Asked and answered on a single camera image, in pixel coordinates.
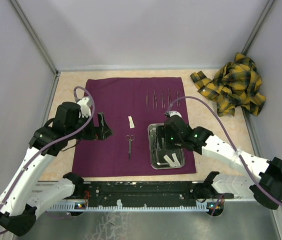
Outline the steel instrument tray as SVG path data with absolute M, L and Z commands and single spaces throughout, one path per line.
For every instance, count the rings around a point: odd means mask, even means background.
M 163 123 L 153 123 L 148 126 L 148 139 L 150 160 L 152 168 L 156 170 L 178 169 L 185 165 L 184 152 L 180 148 L 169 149 L 167 147 L 167 138 L 164 134 Z M 180 166 L 170 167 L 164 160 L 164 155 L 168 155 L 172 161 L 172 154 L 175 153 L 180 162 Z

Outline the surgical scissors steel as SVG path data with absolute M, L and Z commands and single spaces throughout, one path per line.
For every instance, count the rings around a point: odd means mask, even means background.
M 128 159 L 131 159 L 132 142 L 135 140 L 134 135 L 127 135 L 126 140 L 128 141 Z

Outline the white packaged instrument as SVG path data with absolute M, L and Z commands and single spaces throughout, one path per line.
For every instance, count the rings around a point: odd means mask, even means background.
M 128 120 L 129 120 L 129 127 L 130 127 L 130 129 L 135 128 L 135 124 L 134 124 L 132 116 L 128 116 Z

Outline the purple cloth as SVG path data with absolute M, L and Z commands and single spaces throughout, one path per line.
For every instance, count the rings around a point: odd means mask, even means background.
M 81 141 L 75 148 L 72 172 L 82 178 L 179 175 L 196 173 L 193 152 L 185 151 L 185 165 L 177 169 L 152 168 L 147 128 L 162 123 L 166 108 L 185 94 L 180 77 L 89 79 L 86 89 L 91 93 L 96 111 L 102 112 L 113 135 L 106 140 Z M 157 109 L 153 109 L 153 90 Z M 135 128 L 130 129 L 128 116 Z M 127 135 L 134 135 L 131 159 L 128 159 Z

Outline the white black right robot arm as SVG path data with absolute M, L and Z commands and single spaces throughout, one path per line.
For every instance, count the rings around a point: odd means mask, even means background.
M 176 111 L 167 112 L 166 117 L 162 126 L 165 148 L 196 152 L 246 173 L 252 181 L 249 189 L 258 203 L 272 210 L 282 207 L 282 159 L 258 157 L 240 150 L 231 139 L 223 141 L 204 127 L 191 128 Z

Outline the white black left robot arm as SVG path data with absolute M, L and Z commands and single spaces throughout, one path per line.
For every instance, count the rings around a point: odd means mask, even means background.
M 20 167 L 0 195 L 0 226 L 5 232 L 21 237 L 55 203 L 84 195 L 83 178 L 69 172 L 53 186 L 30 196 L 45 169 L 70 140 L 102 141 L 112 135 L 103 113 L 97 114 L 98 126 L 94 126 L 93 115 L 94 101 L 89 97 L 63 102 L 55 117 L 35 131 Z

